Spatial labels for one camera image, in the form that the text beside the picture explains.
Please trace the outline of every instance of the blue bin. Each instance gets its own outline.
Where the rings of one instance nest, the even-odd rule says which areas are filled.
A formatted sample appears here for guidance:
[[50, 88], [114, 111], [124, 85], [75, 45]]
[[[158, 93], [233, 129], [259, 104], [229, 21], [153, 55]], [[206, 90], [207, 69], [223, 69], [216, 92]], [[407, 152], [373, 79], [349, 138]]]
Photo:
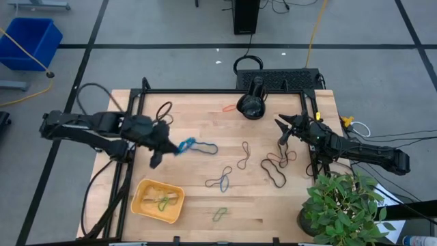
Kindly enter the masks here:
[[[6, 33], [46, 67], [62, 40], [61, 32], [49, 18], [15, 18]], [[12, 70], [44, 71], [5, 35], [0, 39], [0, 62]]]

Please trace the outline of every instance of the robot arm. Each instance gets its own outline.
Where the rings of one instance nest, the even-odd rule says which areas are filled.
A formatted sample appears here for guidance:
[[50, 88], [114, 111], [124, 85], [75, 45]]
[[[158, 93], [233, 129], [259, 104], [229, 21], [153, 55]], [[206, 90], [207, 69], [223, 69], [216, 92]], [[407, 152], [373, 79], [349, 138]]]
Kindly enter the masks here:
[[[128, 141], [153, 150], [150, 167], [155, 168], [166, 153], [177, 154], [178, 147], [169, 140], [170, 128], [164, 120], [153, 121], [144, 115], [126, 116], [123, 112], [99, 112], [93, 115], [51, 111], [43, 116], [40, 127], [45, 139], [67, 139], [104, 150], [112, 160], [129, 161]], [[107, 137], [121, 139], [109, 140]]]
[[342, 157], [379, 165], [397, 175], [410, 172], [410, 157], [399, 149], [358, 143], [340, 137], [321, 121], [311, 119], [306, 111], [302, 115], [279, 117], [292, 125], [289, 128], [288, 125], [275, 120], [283, 133], [279, 143], [285, 144], [290, 135], [298, 137], [314, 148], [322, 164], [330, 164]]

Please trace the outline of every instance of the orange basket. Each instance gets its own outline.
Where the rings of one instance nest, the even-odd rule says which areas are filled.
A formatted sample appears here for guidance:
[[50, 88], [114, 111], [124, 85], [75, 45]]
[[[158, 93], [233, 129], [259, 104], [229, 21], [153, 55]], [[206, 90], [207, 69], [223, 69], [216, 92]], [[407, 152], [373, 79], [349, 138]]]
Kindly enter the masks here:
[[180, 187], [145, 179], [138, 184], [130, 210], [135, 214], [175, 223], [184, 198], [184, 190]]

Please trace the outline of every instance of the potted plant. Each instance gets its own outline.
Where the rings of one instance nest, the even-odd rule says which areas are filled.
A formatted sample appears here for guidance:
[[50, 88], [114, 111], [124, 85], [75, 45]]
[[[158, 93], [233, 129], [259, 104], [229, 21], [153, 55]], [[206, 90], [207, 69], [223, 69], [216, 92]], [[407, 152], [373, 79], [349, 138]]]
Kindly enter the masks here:
[[373, 192], [377, 182], [366, 176], [332, 174], [319, 175], [314, 187], [308, 189], [310, 198], [298, 216], [299, 226], [317, 244], [361, 246], [386, 236], [377, 227], [382, 223], [388, 230], [395, 228], [385, 219], [386, 208], [376, 218], [377, 202], [384, 198]]

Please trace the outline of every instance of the wooden table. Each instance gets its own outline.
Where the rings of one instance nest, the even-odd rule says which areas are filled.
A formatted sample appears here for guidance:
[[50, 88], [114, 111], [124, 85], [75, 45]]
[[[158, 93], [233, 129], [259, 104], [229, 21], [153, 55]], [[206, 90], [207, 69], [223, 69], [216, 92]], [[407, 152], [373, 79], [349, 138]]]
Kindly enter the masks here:
[[[129, 90], [114, 90], [113, 95], [126, 109]], [[341, 134], [333, 92], [319, 90], [316, 96], [324, 123]], [[236, 110], [222, 112], [223, 107], [234, 104], [239, 97], [239, 94], [146, 95], [143, 114], [152, 118], [163, 103], [168, 100], [173, 102], [171, 115], [174, 123], [170, 132], [173, 143], [178, 145], [188, 137], [195, 137], [198, 141], [215, 143], [219, 151], [214, 156], [194, 151], [180, 156], [167, 154], [156, 169], [150, 169], [151, 152], [147, 148], [138, 148], [123, 241], [168, 242], [174, 236], [180, 236], [184, 242], [272, 242], [273, 237], [279, 237], [282, 243], [312, 241], [296, 224], [301, 204], [308, 198], [307, 188], [313, 184], [313, 179], [305, 174], [305, 168], [310, 163], [308, 145], [290, 137], [289, 150], [296, 151], [298, 156], [281, 170], [287, 177], [287, 183], [281, 189], [273, 185], [260, 167], [260, 161], [268, 152], [278, 153], [277, 140], [281, 131], [274, 119], [279, 113], [300, 114], [299, 95], [270, 94], [266, 114], [260, 120], [247, 120]], [[116, 110], [113, 103], [110, 102], [108, 110]], [[242, 149], [243, 141], [249, 143], [251, 157], [247, 168], [241, 170], [236, 163], [246, 157]], [[97, 154], [92, 176], [107, 161], [106, 154]], [[218, 186], [205, 187], [207, 179], [220, 178], [223, 168], [228, 165], [233, 172], [228, 175], [229, 189], [226, 192], [222, 193]], [[85, 213], [88, 231], [107, 208], [114, 169], [115, 164], [105, 170], [90, 189]], [[346, 171], [339, 165], [331, 165], [331, 169]], [[130, 201], [138, 183], [144, 178], [179, 186], [185, 191], [182, 212], [174, 224], [131, 213]], [[213, 222], [212, 217], [222, 207], [227, 208], [227, 213], [220, 221]], [[115, 212], [113, 224], [117, 218], [118, 212]], [[115, 234], [114, 225], [111, 234]]]

